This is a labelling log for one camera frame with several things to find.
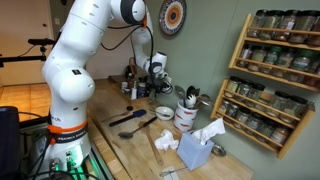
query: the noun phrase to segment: black handle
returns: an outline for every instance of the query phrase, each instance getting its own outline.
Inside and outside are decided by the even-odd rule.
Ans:
[[[153,117],[152,119],[150,119],[149,121],[143,123],[142,127],[146,127],[148,126],[149,124],[151,124],[153,121],[157,120],[157,116]]]
[[[135,115],[131,115],[131,116],[122,118],[122,119],[120,119],[120,120],[118,120],[118,121],[115,121],[115,122],[110,123],[110,124],[109,124],[109,127],[112,127],[112,126],[118,125],[118,124],[120,124],[120,123],[126,122],[126,121],[128,121],[128,120],[130,120],[130,119],[132,119],[132,118],[135,118],[135,117],[136,117]]]

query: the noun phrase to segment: black spatula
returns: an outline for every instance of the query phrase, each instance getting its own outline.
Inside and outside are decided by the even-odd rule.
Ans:
[[[118,125],[120,123],[126,122],[126,121],[128,121],[128,120],[130,120],[132,118],[141,117],[141,116],[145,115],[146,113],[147,113],[147,111],[144,110],[144,109],[140,109],[140,110],[134,111],[132,113],[132,115],[127,116],[125,118],[122,118],[122,119],[120,119],[118,121],[112,122],[112,123],[109,124],[109,126],[112,127],[112,126]]]

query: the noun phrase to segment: paper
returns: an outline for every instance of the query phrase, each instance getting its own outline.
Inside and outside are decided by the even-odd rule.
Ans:
[[[226,133],[226,130],[224,128],[223,120],[222,118],[219,118],[203,129],[193,132],[191,136],[201,145],[205,145],[211,137],[215,136],[216,134],[224,133]]]
[[[161,138],[158,138],[154,141],[157,149],[163,149],[166,151],[169,146],[173,150],[178,148],[179,141],[173,139],[173,135],[169,130],[164,129],[161,133],[161,136]]]

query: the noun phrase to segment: green wall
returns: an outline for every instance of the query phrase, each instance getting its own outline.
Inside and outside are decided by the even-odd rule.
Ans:
[[[173,79],[173,85],[187,88],[193,85],[201,88],[201,93],[215,99],[221,82],[230,75],[237,75],[259,81],[269,87],[268,90],[287,91],[320,104],[318,94],[271,81],[262,77],[227,68],[242,24],[247,14],[258,9],[316,9],[318,0],[198,0],[187,1],[187,17],[181,31],[175,36],[165,36],[160,32],[158,14],[163,1],[146,0],[150,10],[155,50],[168,55],[166,71]],[[178,96],[159,95],[158,100],[175,108]],[[201,128],[211,122],[211,108],[200,110],[195,128]],[[275,154],[257,145],[251,140],[227,128],[227,133],[214,137],[216,143],[249,166],[255,173],[253,179],[319,179],[320,171],[320,122],[319,112],[306,126],[283,160]]]

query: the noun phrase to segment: wooden spoon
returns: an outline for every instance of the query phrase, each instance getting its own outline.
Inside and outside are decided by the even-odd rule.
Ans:
[[[144,133],[146,133],[146,135],[147,135],[147,137],[148,137],[148,140],[149,140],[149,143],[150,143],[150,145],[151,145],[153,154],[154,154],[154,156],[156,157],[156,160],[157,160],[158,164],[159,164],[160,166],[162,166],[162,165],[163,165],[163,160],[162,160],[161,155],[160,155],[158,149],[156,148],[156,146],[154,145],[154,142],[153,142],[153,140],[152,140],[152,138],[151,138],[151,136],[150,136],[150,128],[149,128],[149,126],[146,126],[146,127],[143,128],[142,130],[144,131]]]

